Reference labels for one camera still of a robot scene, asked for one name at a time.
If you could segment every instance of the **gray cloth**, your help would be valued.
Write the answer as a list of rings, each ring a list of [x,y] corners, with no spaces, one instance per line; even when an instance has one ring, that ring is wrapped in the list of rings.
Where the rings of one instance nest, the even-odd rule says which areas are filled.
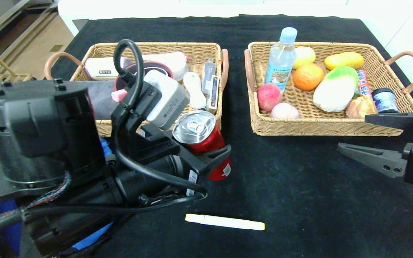
[[[110,120],[112,112],[118,105],[111,98],[111,93],[114,91],[114,81],[80,81],[76,83],[88,87],[95,119]]]

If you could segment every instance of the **pink cap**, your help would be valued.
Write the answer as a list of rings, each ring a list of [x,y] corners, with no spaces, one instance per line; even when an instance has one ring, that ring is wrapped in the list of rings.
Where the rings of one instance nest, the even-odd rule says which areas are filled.
[[[113,98],[113,100],[116,102],[120,102],[123,100],[123,98],[125,98],[126,95],[127,95],[127,91],[125,89],[122,89],[122,90],[113,91],[111,93],[111,98]]]

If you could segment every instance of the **orange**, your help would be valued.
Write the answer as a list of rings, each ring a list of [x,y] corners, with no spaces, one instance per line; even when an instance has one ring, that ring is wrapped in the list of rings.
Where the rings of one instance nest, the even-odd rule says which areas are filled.
[[[323,69],[313,63],[300,66],[293,74],[293,82],[301,90],[313,90],[320,84],[323,78]]]

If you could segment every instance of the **blue cloth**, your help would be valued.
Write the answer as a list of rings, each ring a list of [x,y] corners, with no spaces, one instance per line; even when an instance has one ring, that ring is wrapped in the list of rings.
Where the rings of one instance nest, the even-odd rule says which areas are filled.
[[[0,202],[0,214],[17,209],[14,200]],[[22,224],[17,223],[2,230],[1,234],[7,240],[10,248],[18,255],[20,252],[20,234]]]
[[[82,250],[84,248],[87,248],[91,246],[93,243],[97,242],[97,240],[105,234],[105,232],[113,225],[114,222],[109,223],[108,225],[102,227],[101,229],[95,231],[92,235],[89,235],[88,237],[80,240],[76,244],[74,244],[72,247],[76,248],[77,250]]]
[[[113,152],[108,147],[108,145],[109,145],[108,141],[103,137],[100,137],[100,140],[101,140],[101,148],[103,149],[103,153],[105,154],[105,157],[109,156],[109,155],[112,155]]]

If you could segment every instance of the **water bottle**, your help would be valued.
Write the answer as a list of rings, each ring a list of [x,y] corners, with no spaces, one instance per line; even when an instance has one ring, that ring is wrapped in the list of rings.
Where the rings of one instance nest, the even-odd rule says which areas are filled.
[[[265,83],[278,85],[281,93],[285,91],[296,58],[294,46],[296,36],[297,30],[295,28],[285,27],[281,31],[280,41],[270,49]]]

